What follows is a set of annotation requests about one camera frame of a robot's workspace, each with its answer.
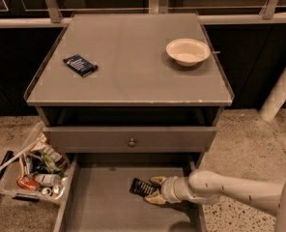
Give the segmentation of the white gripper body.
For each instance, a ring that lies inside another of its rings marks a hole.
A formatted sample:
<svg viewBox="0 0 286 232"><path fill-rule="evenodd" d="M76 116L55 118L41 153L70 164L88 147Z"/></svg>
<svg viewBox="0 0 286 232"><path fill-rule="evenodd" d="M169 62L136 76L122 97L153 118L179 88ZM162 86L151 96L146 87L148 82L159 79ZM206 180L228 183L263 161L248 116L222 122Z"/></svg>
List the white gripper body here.
<svg viewBox="0 0 286 232"><path fill-rule="evenodd" d="M171 204L193 201L195 192L189 186L188 177L167 177L160 190L163 198Z"/></svg>

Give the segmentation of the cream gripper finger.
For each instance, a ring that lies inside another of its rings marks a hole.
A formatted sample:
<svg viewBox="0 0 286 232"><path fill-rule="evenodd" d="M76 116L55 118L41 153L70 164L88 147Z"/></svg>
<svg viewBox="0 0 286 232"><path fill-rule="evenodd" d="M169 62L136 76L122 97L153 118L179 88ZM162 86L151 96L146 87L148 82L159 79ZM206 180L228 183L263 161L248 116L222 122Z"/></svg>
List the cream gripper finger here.
<svg viewBox="0 0 286 232"><path fill-rule="evenodd" d="M166 203L166 199L161 195L159 190L156 190L152 194L145 196L144 200L150 204L157 204L157 205L163 205Z"/></svg>
<svg viewBox="0 0 286 232"><path fill-rule="evenodd" d="M150 182L155 186L162 186L165 180L166 180L165 176L156 176L156 177L152 177L150 179Z"/></svg>

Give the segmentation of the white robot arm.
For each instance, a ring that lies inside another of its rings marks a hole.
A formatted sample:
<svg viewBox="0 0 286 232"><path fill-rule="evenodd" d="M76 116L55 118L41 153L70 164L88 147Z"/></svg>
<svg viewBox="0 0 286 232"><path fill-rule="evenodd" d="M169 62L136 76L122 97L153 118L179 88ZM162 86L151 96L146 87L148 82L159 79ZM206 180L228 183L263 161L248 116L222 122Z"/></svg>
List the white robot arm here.
<svg viewBox="0 0 286 232"><path fill-rule="evenodd" d="M222 195L276 217L274 232L286 232L286 181L274 184L239 179L208 170L194 170L188 177L158 176L151 179L159 189L147 195L151 204L181 203L212 205Z"/></svg>

